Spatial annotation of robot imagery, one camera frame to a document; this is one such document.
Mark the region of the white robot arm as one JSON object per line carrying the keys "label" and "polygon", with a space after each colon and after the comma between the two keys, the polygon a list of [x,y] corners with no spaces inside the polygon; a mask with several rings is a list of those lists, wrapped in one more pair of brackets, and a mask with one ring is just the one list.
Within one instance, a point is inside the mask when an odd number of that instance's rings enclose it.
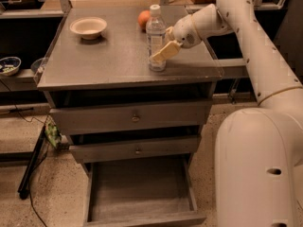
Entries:
{"label": "white robot arm", "polygon": [[166,31],[153,62],[235,33],[257,107],[233,112],[215,143],[218,227],[299,227],[294,167],[303,157],[303,85],[255,16],[252,0],[216,0]]}

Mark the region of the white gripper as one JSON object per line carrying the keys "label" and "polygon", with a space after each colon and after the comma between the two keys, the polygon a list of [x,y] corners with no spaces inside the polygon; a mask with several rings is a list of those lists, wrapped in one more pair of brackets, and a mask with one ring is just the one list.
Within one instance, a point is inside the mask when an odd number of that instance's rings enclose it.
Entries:
{"label": "white gripper", "polygon": [[201,43],[202,39],[194,25],[193,16],[187,15],[180,19],[173,27],[168,27],[166,29],[166,40],[169,42],[150,56],[151,62],[160,63],[166,61],[176,56],[181,47],[191,48]]}

